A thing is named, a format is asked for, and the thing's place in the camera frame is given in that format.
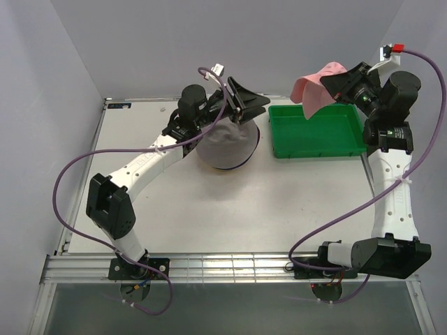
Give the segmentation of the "pink bucket hat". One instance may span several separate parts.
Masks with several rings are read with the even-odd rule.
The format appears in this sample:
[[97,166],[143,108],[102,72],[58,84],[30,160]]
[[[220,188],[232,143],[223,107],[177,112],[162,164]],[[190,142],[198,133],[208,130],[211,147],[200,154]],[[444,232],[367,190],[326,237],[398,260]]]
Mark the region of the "pink bucket hat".
[[320,79],[346,72],[347,69],[340,63],[330,62],[317,73],[298,78],[293,86],[290,100],[295,104],[302,105],[304,117],[309,120],[323,107],[335,103],[335,100],[321,84]]

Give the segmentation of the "blue bucket hat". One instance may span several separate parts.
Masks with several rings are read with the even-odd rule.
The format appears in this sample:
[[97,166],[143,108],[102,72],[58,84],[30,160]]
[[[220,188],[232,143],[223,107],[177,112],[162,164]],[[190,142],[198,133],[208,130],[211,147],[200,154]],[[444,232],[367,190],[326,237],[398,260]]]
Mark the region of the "blue bucket hat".
[[235,139],[232,136],[232,134],[230,137],[225,135],[224,143],[218,146],[219,161],[213,165],[214,168],[238,169],[247,164],[258,148],[261,132],[254,124],[239,130]]

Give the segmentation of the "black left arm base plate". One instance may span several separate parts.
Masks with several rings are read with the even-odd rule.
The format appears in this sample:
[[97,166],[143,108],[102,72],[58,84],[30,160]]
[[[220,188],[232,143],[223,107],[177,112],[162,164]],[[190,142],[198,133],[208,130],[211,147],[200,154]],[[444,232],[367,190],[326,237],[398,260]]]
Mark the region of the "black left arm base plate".
[[[143,257],[140,259],[141,263],[151,268],[157,269],[163,272],[166,276],[169,276],[170,259],[169,258],[148,258]],[[108,270],[109,280],[162,280],[163,277],[146,268],[139,267],[138,265],[128,263],[122,258],[113,258],[110,261]]]

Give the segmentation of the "grey bucket hat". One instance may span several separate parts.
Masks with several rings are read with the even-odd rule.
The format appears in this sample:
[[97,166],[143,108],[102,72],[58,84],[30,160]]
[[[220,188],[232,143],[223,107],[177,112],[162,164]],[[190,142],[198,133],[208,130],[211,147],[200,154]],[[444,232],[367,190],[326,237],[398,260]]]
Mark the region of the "grey bucket hat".
[[235,124],[219,121],[196,147],[198,157],[212,168],[233,170],[244,165],[254,154],[261,134],[254,120]]

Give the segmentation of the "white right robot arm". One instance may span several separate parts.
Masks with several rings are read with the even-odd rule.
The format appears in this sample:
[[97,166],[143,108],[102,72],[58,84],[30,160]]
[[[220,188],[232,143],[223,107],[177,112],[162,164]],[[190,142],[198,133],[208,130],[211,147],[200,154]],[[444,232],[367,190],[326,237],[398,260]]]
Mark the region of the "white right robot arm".
[[346,267],[363,274],[408,278],[432,255],[431,246],[419,239],[410,180],[404,176],[413,153],[413,135],[406,118],[418,97],[420,79],[399,70],[381,84],[378,70],[361,63],[320,81],[336,102],[353,104],[366,116],[363,141],[377,200],[371,237],[352,244],[324,243],[315,260],[316,270],[324,277]]

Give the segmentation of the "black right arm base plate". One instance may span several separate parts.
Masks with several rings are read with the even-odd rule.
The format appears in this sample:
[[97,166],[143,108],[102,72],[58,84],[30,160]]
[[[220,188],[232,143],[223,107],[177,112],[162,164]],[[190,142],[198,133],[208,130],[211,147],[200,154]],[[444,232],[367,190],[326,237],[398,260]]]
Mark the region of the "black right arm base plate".
[[[321,262],[316,256],[314,257],[295,257],[296,262],[301,262],[306,265],[315,267],[331,267],[335,268],[337,265],[330,265],[329,263]],[[286,272],[293,272],[294,279],[340,279],[341,273],[335,271],[323,271],[317,269],[308,269],[305,267],[298,267],[292,262],[286,263],[284,270]]]

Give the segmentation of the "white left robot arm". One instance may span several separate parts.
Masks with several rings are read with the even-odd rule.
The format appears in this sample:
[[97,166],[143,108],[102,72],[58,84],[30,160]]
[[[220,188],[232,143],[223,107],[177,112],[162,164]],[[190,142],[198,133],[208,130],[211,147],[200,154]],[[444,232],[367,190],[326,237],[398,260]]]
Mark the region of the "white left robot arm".
[[191,84],[182,90],[167,126],[146,152],[107,176],[98,173],[91,178],[86,214],[110,239],[131,278],[142,278],[148,270],[147,250],[133,229],[133,201],[166,168],[190,154],[221,121],[238,128],[251,126],[269,103],[269,98],[244,88],[233,77],[211,96],[204,87]]

